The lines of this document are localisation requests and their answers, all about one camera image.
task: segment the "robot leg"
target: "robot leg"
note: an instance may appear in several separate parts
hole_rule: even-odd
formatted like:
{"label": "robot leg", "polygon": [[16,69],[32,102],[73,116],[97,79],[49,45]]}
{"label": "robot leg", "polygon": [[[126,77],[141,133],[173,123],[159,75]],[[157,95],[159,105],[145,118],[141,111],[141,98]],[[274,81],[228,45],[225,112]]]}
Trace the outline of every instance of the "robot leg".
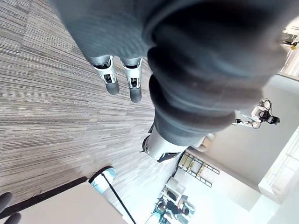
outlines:
{"label": "robot leg", "polygon": [[121,58],[125,70],[126,79],[129,84],[130,98],[134,103],[141,100],[141,64],[142,57],[138,58]]}
{"label": "robot leg", "polygon": [[120,87],[113,65],[113,56],[104,55],[88,59],[98,72],[99,77],[104,81],[107,91],[112,95],[119,93]]}

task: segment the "gray fabric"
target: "gray fabric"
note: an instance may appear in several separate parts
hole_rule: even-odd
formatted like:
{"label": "gray fabric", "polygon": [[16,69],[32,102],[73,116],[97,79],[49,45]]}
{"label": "gray fabric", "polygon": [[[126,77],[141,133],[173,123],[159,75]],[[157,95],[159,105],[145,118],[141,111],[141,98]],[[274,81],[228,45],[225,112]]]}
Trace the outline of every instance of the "gray fabric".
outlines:
{"label": "gray fabric", "polygon": [[51,0],[88,57],[145,56],[155,126],[188,146],[251,107],[283,66],[295,0]]}
{"label": "gray fabric", "polygon": [[49,0],[86,58],[146,56],[134,0]]}

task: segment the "black pole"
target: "black pole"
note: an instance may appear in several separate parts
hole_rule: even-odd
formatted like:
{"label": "black pole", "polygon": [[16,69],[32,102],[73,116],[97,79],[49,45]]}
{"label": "black pole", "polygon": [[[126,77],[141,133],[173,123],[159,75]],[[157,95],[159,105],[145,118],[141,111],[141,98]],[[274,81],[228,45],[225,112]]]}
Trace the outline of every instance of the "black pole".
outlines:
{"label": "black pole", "polygon": [[111,188],[111,190],[113,191],[114,195],[117,197],[117,199],[120,201],[121,205],[123,206],[123,208],[125,209],[125,211],[127,212],[127,214],[130,216],[131,220],[133,221],[134,224],[136,224],[135,220],[133,219],[133,217],[131,216],[130,212],[128,211],[128,209],[125,207],[125,205],[123,204],[121,198],[118,196],[118,194],[116,193],[116,191],[114,190],[114,188],[112,187],[112,185],[110,184],[110,182],[107,180],[107,178],[105,177],[105,175],[102,173],[102,176],[104,177],[104,179],[107,181],[107,183],[109,184],[109,187]]}

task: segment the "gray sleeve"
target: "gray sleeve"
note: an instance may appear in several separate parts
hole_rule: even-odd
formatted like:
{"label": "gray sleeve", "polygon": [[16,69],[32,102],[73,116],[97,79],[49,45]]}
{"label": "gray sleeve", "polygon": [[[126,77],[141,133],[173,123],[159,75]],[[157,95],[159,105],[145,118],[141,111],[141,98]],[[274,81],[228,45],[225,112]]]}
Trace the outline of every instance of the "gray sleeve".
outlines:
{"label": "gray sleeve", "polygon": [[160,135],[190,145],[258,102],[283,66],[280,34],[298,9],[293,0],[207,1],[160,22],[149,17],[149,87]]}

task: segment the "person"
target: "person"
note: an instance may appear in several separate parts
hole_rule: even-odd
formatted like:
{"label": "person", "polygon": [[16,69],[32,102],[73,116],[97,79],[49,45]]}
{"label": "person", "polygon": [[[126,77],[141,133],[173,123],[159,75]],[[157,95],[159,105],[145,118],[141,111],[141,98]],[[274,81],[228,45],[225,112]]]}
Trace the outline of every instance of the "person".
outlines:
{"label": "person", "polygon": [[188,208],[182,208],[183,204],[178,203],[178,205],[175,205],[172,201],[168,201],[166,204],[166,209],[170,210],[173,215],[178,215],[178,214],[185,214],[186,216],[189,215],[189,209]]}

